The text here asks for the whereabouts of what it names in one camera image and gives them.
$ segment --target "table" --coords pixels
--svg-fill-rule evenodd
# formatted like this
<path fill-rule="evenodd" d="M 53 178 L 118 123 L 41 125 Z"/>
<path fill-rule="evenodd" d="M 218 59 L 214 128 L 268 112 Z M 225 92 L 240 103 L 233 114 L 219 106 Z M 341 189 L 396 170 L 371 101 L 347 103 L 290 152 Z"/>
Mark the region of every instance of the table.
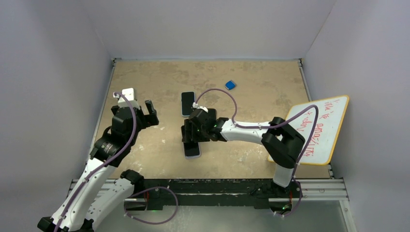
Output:
<path fill-rule="evenodd" d="M 111 125 L 114 91 L 133 87 L 138 101 L 152 100 L 160 124 L 139 133 L 131 153 L 111 178 L 133 169 L 145 178 L 271 178 L 275 164 L 263 146 L 240 142 L 200 143 L 201 156 L 185 159 L 181 142 L 181 92 L 198 96 L 208 88 L 224 88 L 238 103 L 236 120 L 269 121 L 285 118 L 292 105 L 308 101 L 297 61 L 118 61 L 104 105 L 97 137 Z M 217 117 L 232 117 L 234 104 L 222 92 L 211 91 L 200 105 L 216 108 Z M 300 165 L 297 178 L 329 178 L 327 166 Z"/>

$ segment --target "beige table surface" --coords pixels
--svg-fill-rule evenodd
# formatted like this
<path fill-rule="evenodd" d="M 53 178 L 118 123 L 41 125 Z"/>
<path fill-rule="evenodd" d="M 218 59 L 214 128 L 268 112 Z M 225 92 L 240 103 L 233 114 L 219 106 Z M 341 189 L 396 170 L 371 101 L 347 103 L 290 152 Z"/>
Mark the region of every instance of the beige table surface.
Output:
<path fill-rule="evenodd" d="M 111 125 L 114 91 L 133 87 L 138 102 L 152 100 L 160 124 L 142 130 L 131 153 L 111 178 L 133 169 L 145 178 L 271 178 L 275 163 L 267 161 L 261 145 L 240 141 L 200 143 L 201 156 L 185 159 L 181 142 L 181 92 L 198 96 L 208 88 L 224 88 L 233 80 L 231 94 L 238 103 L 236 120 L 269 121 L 285 118 L 294 104 L 307 102 L 296 61 L 120 61 L 117 62 L 97 132 Z M 200 105 L 216 108 L 217 117 L 232 117 L 234 104 L 224 93 L 211 91 Z M 300 165 L 296 178 L 329 178 L 327 166 Z"/>

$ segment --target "whiteboard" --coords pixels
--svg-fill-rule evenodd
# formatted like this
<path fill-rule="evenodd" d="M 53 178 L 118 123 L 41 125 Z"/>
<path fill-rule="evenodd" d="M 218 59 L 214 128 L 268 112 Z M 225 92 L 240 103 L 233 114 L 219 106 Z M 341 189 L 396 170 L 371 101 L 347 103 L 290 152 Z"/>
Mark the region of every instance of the whiteboard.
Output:
<path fill-rule="evenodd" d="M 303 153 L 300 160 L 301 164 L 326 165 L 330 162 L 348 103 L 349 97 L 343 95 L 318 101 L 310 101 L 295 105 L 291 108 L 286 119 L 296 115 L 309 105 L 315 104 L 319 108 L 319 117 L 315 132 L 306 151 Z M 296 131 L 306 139 L 305 145 L 308 143 L 314 119 L 315 109 L 312 108 L 289 123 L 289 125 L 295 128 Z"/>

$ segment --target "blue object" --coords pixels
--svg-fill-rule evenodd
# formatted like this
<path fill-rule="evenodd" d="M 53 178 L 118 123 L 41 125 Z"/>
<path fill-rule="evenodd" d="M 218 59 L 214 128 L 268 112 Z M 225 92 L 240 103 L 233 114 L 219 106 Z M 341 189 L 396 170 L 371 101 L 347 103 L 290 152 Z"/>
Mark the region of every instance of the blue object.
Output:
<path fill-rule="evenodd" d="M 227 90 L 231 90 L 231 89 L 235 88 L 235 86 L 236 86 L 236 84 L 235 84 L 233 81 L 228 81 L 228 82 L 225 84 L 225 88 L 226 88 Z"/>

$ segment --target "white wall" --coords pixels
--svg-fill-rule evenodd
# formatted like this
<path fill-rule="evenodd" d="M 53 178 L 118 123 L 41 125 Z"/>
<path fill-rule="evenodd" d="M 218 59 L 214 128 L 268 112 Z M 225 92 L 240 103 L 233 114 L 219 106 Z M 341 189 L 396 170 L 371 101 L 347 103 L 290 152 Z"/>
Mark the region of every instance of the white wall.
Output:
<path fill-rule="evenodd" d="M 350 95 L 332 159 L 359 231 L 409 231 L 410 4 L 338 0 L 306 55 L 314 99 Z"/>
<path fill-rule="evenodd" d="M 110 57 L 78 0 L 2 0 L 0 35 L 0 230 L 37 231 L 84 168 Z"/>
<path fill-rule="evenodd" d="M 82 0 L 112 57 L 302 58 L 336 0 Z"/>

